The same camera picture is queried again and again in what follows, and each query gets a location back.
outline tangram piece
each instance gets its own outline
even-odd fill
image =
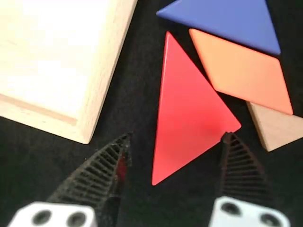
[[[264,52],[281,52],[265,0],[177,0],[157,15]]]
[[[303,118],[249,103],[247,105],[263,147],[272,151],[303,137]]]
[[[156,185],[241,127],[167,32],[152,184]]]
[[[195,29],[189,32],[215,90],[293,114],[277,58]]]

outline screw hole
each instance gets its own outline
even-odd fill
[[[36,213],[36,215],[33,218],[34,225],[41,226],[41,225],[45,224],[50,219],[51,214],[52,213],[49,210],[43,210],[43,211]]]
[[[221,209],[231,215],[241,215],[240,209],[233,203],[226,202],[221,206]]]
[[[73,213],[67,220],[69,227],[81,227],[85,223],[86,216],[82,212]]]
[[[261,215],[261,222],[267,226],[271,227],[281,227],[280,221],[271,214],[262,214]]]

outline beige triangle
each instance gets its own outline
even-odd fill
[[[303,118],[247,102],[263,147],[272,151],[303,137]]]

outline wooden triangle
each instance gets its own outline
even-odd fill
[[[167,33],[152,170],[156,185],[241,127],[212,86]]]
[[[303,137],[303,118],[247,102],[263,147],[272,151]]]
[[[189,32],[215,90],[293,114],[277,58],[195,29]]]

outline orange parallelogram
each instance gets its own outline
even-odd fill
[[[277,58],[195,29],[189,33],[215,90],[293,114]]]

